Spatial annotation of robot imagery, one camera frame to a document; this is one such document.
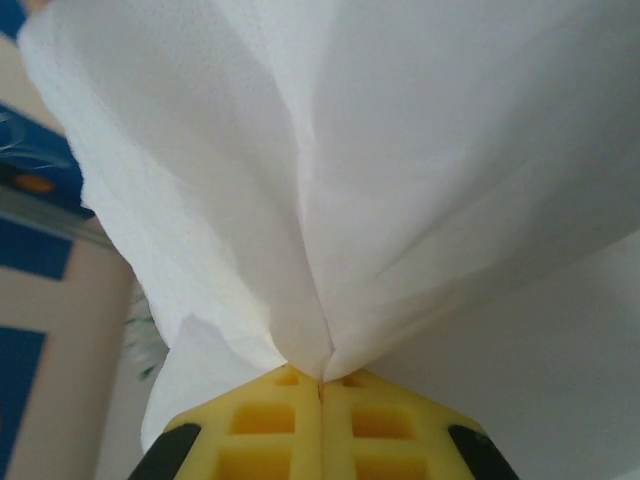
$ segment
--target square hole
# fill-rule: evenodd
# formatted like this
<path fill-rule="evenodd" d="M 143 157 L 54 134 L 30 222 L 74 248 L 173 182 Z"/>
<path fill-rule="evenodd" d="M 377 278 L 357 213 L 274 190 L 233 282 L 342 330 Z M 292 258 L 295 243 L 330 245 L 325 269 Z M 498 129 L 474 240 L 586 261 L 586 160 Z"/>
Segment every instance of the square hole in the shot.
<path fill-rule="evenodd" d="M 211 480 L 289 480 L 291 450 L 287 448 L 227 448 L 219 455 Z"/>
<path fill-rule="evenodd" d="M 296 410 L 284 403 L 245 403 L 236 410 L 231 423 L 232 434 L 293 433 Z"/>
<path fill-rule="evenodd" d="M 432 480 L 421 458 L 371 455 L 355 462 L 357 480 Z"/>
<path fill-rule="evenodd" d="M 354 437 L 416 438 L 411 416 L 393 406 L 359 405 L 351 412 Z"/>
<path fill-rule="evenodd" d="M 300 380 L 298 380 L 298 376 L 293 372 L 284 373 L 275 382 L 278 387 L 292 387 L 298 385 L 298 383 L 300 383 Z"/>
<path fill-rule="evenodd" d="M 362 382 L 360 380 L 358 380 L 357 378 L 349 375 L 347 377 L 344 377 L 342 379 L 342 386 L 343 387 L 362 387 Z"/>

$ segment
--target white wall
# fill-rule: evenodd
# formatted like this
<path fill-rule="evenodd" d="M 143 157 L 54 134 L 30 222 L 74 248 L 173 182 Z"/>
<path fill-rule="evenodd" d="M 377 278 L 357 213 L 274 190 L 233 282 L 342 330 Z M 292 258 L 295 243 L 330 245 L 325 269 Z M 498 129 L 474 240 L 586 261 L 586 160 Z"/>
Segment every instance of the white wall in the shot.
<path fill-rule="evenodd" d="M 529 480 L 640 480 L 640 232 L 379 360 Z"/>
<path fill-rule="evenodd" d="M 142 459 L 140 429 L 158 370 L 144 381 L 139 371 L 128 358 L 120 359 L 95 480 L 123 480 Z"/>
<path fill-rule="evenodd" d="M 0 100 L 62 131 L 2 36 Z M 131 282 L 120 256 L 84 243 L 62 282 L 0 268 L 0 325 L 49 333 L 6 480 L 93 477 Z"/>

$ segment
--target blue surface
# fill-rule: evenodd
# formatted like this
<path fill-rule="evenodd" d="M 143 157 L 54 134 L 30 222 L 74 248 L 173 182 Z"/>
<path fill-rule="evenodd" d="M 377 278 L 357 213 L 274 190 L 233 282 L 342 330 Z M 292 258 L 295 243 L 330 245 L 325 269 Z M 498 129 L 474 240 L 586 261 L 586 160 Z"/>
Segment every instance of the blue surface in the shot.
<path fill-rule="evenodd" d="M 0 0 L 0 32 L 15 41 L 24 21 L 24 11 L 17 0 Z"/>
<path fill-rule="evenodd" d="M 50 193 L 25 195 L 83 218 L 93 216 L 80 206 L 82 174 L 66 139 L 0 103 L 0 185 L 20 190 L 14 179 L 22 174 L 55 185 Z M 71 246 L 68 240 L 0 220 L 0 266 L 62 280 Z"/>
<path fill-rule="evenodd" d="M 0 265 L 62 280 L 71 254 L 69 240 L 0 219 Z"/>
<path fill-rule="evenodd" d="M 0 327 L 0 479 L 7 475 L 46 335 Z"/>

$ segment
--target wall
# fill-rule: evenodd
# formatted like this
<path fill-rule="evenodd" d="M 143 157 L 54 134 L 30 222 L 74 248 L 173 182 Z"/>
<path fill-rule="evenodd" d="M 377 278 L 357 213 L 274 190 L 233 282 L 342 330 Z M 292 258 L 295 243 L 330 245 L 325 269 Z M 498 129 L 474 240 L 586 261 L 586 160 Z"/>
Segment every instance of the wall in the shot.
<path fill-rule="evenodd" d="M 61 131 L 2 36 L 0 100 Z M 63 282 L 0 268 L 0 324 L 50 334 L 7 480 L 93 478 L 131 281 L 120 256 L 85 243 Z"/>
<path fill-rule="evenodd" d="M 127 478 L 142 459 L 140 428 L 158 370 L 144 381 L 139 371 L 128 358 L 120 359 L 94 480 Z"/>
<path fill-rule="evenodd" d="M 478 420 L 523 479 L 640 479 L 640 232 L 377 361 Z"/>

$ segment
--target paper towel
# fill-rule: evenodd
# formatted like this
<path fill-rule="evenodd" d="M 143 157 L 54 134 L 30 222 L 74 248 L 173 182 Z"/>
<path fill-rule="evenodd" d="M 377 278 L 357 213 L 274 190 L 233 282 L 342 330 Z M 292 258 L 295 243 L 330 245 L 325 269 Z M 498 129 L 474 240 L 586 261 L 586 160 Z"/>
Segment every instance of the paper towel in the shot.
<path fill-rule="evenodd" d="M 639 32 L 622 0 L 56 0 L 20 48 L 167 343 L 332 379 L 638 229 Z"/>

